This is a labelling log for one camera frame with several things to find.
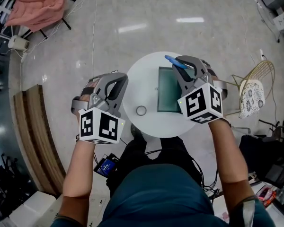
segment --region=wooden plank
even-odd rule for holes
[[[42,86],[36,85],[27,90],[27,107],[35,136],[35,151],[41,165],[50,176],[59,193],[62,193],[65,170],[59,159],[46,116]]]
[[[23,142],[24,150],[27,154],[28,160],[32,166],[32,169],[40,182],[43,192],[56,195],[57,193],[53,190],[48,176],[44,172],[39,157],[36,154],[34,145],[36,144],[34,135],[30,126],[30,119],[28,115],[26,103],[26,93],[19,92],[14,95],[14,105],[15,105],[15,114],[18,123],[19,133]]]

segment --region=white table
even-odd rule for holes
[[[128,86],[123,107],[129,120],[142,132],[158,137],[171,138],[189,131],[195,124],[182,114],[157,112],[159,67],[171,67],[164,55],[180,56],[173,52],[156,52],[139,59],[128,71]],[[138,106],[145,106],[147,113],[139,116]]]

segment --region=white floor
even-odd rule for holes
[[[245,76],[254,67],[250,55],[259,62],[261,48],[275,65],[276,117],[284,119],[284,41],[281,39],[278,44],[261,21],[255,0],[98,0],[93,69],[95,10],[95,0],[86,0],[80,10],[67,18],[72,30],[61,24],[57,33],[37,46],[22,64],[22,90],[43,85],[49,124],[65,169],[78,133],[76,119],[70,112],[72,98],[93,76],[93,70],[94,75],[113,70],[127,72],[138,59],[152,52],[171,51],[202,58],[211,64],[220,79],[231,80],[231,74]],[[201,17],[204,22],[178,22],[179,18],[187,17]],[[51,29],[44,31],[49,35]],[[41,40],[40,33],[33,34],[31,48]],[[226,104],[236,106],[237,100],[230,96]],[[268,127],[257,120],[275,122],[274,112],[270,96],[258,115],[242,120],[233,115],[229,119],[233,125],[250,127],[253,132],[268,132]],[[121,113],[127,119],[123,109]],[[127,123],[122,135],[125,142],[132,139],[129,126]],[[180,137],[200,164],[205,183],[211,183],[216,161],[208,126],[196,125]],[[159,139],[145,138],[148,149],[160,148]],[[96,155],[101,158],[113,152],[121,156],[124,148],[122,142],[97,146]],[[108,194],[105,178],[98,174],[94,174],[93,193]]]

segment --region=blue pen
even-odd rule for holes
[[[176,60],[176,58],[171,57],[169,55],[165,55],[164,57],[165,57],[165,59],[169,60],[173,65],[178,66],[178,67],[183,68],[183,69],[187,69],[187,66],[182,64],[182,63],[180,63],[180,62],[178,62]]]

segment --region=pink towel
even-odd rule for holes
[[[23,25],[38,31],[63,17],[65,0],[16,0],[5,26]]]

